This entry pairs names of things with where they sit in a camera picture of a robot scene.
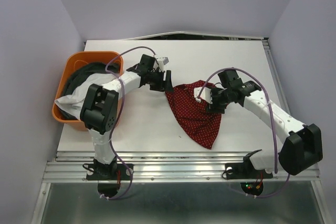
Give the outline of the red polka dot skirt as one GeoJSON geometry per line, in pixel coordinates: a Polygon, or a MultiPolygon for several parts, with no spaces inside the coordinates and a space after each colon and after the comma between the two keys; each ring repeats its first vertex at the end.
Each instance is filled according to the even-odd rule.
{"type": "Polygon", "coordinates": [[[184,132],[198,145],[212,149],[218,136],[222,115],[206,111],[205,101],[197,102],[194,89],[202,87],[205,81],[180,84],[172,92],[166,92],[171,111],[184,132]]]}

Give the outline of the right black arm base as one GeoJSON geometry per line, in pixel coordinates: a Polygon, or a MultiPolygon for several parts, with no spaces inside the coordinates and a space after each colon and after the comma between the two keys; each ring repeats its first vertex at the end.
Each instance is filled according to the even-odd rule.
{"type": "Polygon", "coordinates": [[[265,169],[255,169],[250,161],[250,158],[260,152],[256,150],[248,153],[243,157],[241,163],[226,163],[225,170],[222,172],[222,178],[230,179],[272,179],[273,174],[267,173],[265,169]]]}

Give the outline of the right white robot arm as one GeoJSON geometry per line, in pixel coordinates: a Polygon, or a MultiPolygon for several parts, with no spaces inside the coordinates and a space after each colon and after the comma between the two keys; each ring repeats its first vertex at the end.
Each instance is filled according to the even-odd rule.
{"type": "Polygon", "coordinates": [[[224,68],[215,72],[221,88],[205,84],[194,90],[198,101],[207,103],[209,113],[225,113],[231,103],[239,104],[264,122],[272,131],[273,149],[256,150],[244,157],[240,171],[253,177],[260,171],[278,172],[282,167],[289,175],[298,175],[323,159],[322,136],[315,124],[307,125],[273,103],[266,88],[255,77],[243,82],[238,68],[224,68]]]}

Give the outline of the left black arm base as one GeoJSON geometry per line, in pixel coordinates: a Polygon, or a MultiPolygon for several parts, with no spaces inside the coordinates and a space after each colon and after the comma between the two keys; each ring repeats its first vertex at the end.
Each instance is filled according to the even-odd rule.
{"type": "Polygon", "coordinates": [[[126,180],[130,181],[130,173],[127,168],[119,163],[113,162],[111,165],[101,163],[84,163],[82,167],[86,170],[86,180],[126,180]]]}

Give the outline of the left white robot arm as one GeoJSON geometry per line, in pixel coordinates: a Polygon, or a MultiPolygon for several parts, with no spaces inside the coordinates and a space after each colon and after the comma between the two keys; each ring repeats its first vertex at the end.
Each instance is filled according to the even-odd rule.
{"type": "Polygon", "coordinates": [[[113,178],[117,172],[114,164],[116,155],[110,147],[110,134],[117,124],[125,95],[146,84],[152,91],[173,91],[171,71],[164,69],[168,62],[167,57],[156,59],[142,55],[139,63],[128,68],[116,79],[106,84],[89,86],[80,120],[91,135],[95,152],[94,163],[100,165],[98,171],[104,178],[113,178]]]}

